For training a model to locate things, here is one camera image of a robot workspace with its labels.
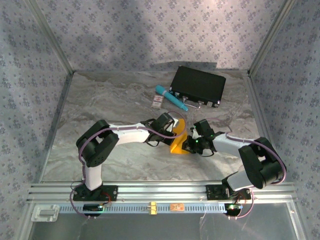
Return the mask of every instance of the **patterned wallpaper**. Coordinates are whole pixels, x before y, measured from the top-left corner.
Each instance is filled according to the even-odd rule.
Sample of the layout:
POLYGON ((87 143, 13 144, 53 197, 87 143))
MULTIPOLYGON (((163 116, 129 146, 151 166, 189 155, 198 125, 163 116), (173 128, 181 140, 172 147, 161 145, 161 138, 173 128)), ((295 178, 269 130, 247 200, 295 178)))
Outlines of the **patterned wallpaper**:
POLYGON ((23 1, 0 1, 0 239, 38 181, 66 76, 23 1))
POLYGON ((311 237, 320 239, 320 1, 298 1, 260 66, 271 133, 295 182, 311 237))
POLYGON ((247 70, 282 2, 38 0, 76 71, 247 70))

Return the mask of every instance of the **gray marble floor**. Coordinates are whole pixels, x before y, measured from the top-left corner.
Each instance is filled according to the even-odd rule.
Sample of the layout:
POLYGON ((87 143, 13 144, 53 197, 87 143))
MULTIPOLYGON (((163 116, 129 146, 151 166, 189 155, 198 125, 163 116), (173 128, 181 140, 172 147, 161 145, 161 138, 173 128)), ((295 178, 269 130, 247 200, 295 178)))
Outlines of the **gray marble floor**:
MULTIPOLYGON (((151 108, 155 86, 168 88, 175 72, 76 72, 48 157, 43 181, 75 181, 82 177, 77 158, 77 139, 97 120, 116 125, 136 124, 161 113, 177 111, 188 128, 198 120, 216 117, 228 123, 234 135, 259 136, 241 72, 215 72, 226 77, 220 107, 178 109, 167 99, 162 109, 151 108)), ((211 122, 215 131, 227 131, 221 122, 211 122)), ((104 181, 130 180, 221 180, 237 171, 241 160, 225 153, 212 157, 170 154, 167 145, 142 143, 119 145, 102 167, 104 181)))

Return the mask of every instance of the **black case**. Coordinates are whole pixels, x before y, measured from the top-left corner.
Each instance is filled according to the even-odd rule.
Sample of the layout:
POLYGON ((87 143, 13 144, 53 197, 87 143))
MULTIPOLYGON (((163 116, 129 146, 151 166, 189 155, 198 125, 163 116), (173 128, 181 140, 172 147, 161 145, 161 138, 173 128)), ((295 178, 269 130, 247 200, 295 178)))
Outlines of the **black case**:
POLYGON ((223 76, 179 66, 170 91, 178 98, 187 97, 196 103, 200 101, 209 107, 218 107, 225 83, 226 78, 223 76))

